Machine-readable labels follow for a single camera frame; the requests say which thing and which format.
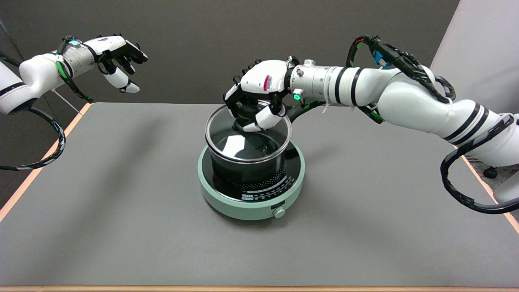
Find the table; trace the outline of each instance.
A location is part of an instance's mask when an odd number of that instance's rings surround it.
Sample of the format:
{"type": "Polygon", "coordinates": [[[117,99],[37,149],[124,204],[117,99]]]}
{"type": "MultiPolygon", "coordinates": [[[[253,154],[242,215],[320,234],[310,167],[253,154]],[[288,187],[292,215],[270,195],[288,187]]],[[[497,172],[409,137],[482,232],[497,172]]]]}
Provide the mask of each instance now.
{"type": "MultiPolygon", "coordinates": [[[[0,285],[519,287],[514,222],[442,187],[453,147],[358,110],[294,123],[307,167],[285,216],[219,215],[197,178],[217,107],[92,105],[1,221],[0,285]]],[[[451,173],[492,203],[462,160],[451,173]]]]}

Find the pot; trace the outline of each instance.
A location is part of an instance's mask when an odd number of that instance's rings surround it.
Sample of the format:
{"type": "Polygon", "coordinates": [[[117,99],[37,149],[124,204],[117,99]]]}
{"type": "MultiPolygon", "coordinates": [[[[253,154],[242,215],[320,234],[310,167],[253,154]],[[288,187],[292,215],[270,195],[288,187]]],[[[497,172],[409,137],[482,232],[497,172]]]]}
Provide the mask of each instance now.
{"type": "MultiPolygon", "coordinates": [[[[261,109],[269,102],[260,100],[261,109]]],[[[227,106],[218,108],[206,123],[206,142],[215,173],[238,183],[257,183],[272,178],[284,165],[292,136],[292,121],[304,110],[292,107],[273,128],[261,132],[237,129],[227,106]]]]}

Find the red label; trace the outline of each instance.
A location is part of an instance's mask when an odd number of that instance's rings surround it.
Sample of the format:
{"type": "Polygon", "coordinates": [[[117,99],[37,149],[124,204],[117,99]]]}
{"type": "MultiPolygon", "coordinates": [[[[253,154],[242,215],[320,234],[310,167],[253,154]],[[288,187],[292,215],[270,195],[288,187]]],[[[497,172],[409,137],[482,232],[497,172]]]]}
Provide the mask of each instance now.
{"type": "Polygon", "coordinates": [[[264,91],[269,90],[271,85],[272,85],[272,77],[270,77],[270,75],[267,75],[267,77],[265,77],[265,81],[263,82],[263,90],[264,91]]]}

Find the black stripe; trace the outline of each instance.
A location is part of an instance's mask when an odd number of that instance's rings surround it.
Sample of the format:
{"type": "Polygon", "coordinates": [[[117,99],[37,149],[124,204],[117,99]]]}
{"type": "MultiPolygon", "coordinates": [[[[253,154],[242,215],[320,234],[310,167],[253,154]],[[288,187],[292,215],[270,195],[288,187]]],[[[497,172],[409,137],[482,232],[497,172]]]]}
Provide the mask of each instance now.
{"type": "Polygon", "coordinates": [[[353,77],[353,83],[351,84],[351,103],[353,103],[353,106],[357,106],[357,101],[355,100],[355,87],[357,86],[357,80],[359,80],[359,75],[362,69],[359,69],[355,76],[353,77]]]}
{"type": "Polygon", "coordinates": [[[63,58],[63,62],[65,62],[65,66],[69,69],[70,72],[70,78],[74,77],[74,71],[72,71],[72,67],[70,67],[69,63],[63,58]]]}
{"type": "Polygon", "coordinates": [[[337,81],[335,82],[335,101],[339,104],[342,104],[339,97],[339,84],[340,80],[343,78],[344,71],[346,71],[346,67],[342,68],[339,72],[339,75],[337,75],[337,81]]]}
{"type": "Polygon", "coordinates": [[[90,51],[90,53],[92,53],[92,55],[94,56],[94,62],[97,63],[99,60],[99,56],[95,54],[94,49],[92,49],[89,45],[87,45],[85,43],[81,43],[81,44],[84,45],[90,51]]]}
{"type": "MultiPolygon", "coordinates": [[[[51,55],[54,55],[56,56],[57,54],[55,52],[48,52],[47,54],[51,54],[51,55]]],[[[74,77],[74,71],[72,71],[72,67],[70,67],[69,63],[65,60],[65,57],[63,57],[63,62],[65,63],[65,66],[67,67],[67,69],[69,70],[70,72],[70,78],[74,77]]]]}
{"type": "Polygon", "coordinates": [[[4,94],[8,93],[9,91],[11,91],[11,90],[13,90],[13,89],[15,89],[15,88],[18,88],[18,87],[20,87],[20,86],[23,86],[23,85],[25,85],[25,83],[23,83],[23,82],[18,82],[18,83],[14,83],[13,85],[7,86],[6,88],[0,90],[0,96],[2,96],[2,95],[4,95],[4,94]]]}
{"type": "Polygon", "coordinates": [[[452,143],[454,145],[460,145],[463,142],[467,141],[472,135],[474,135],[485,123],[486,119],[488,118],[488,109],[485,108],[485,112],[483,112],[483,116],[481,117],[480,121],[474,126],[472,130],[468,134],[466,134],[463,138],[459,139],[458,141],[452,143]]]}
{"type": "Polygon", "coordinates": [[[457,135],[461,134],[461,132],[465,131],[465,129],[472,123],[472,121],[476,118],[477,113],[480,111],[480,104],[476,103],[474,106],[474,110],[469,115],[468,119],[461,125],[454,133],[450,134],[449,136],[443,138],[446,141],[449,141],[456,137],[457,135]]]}

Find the white wall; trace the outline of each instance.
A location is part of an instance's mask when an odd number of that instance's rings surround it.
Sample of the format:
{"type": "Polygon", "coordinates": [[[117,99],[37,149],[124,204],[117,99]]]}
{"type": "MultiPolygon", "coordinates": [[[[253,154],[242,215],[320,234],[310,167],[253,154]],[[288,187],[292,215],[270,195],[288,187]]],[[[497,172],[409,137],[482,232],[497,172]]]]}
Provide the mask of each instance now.
{"type": "Polygon", "coordinates": [[[431,68],[456,100],[519,113],[519,0],[461,0],[431,68]]]}

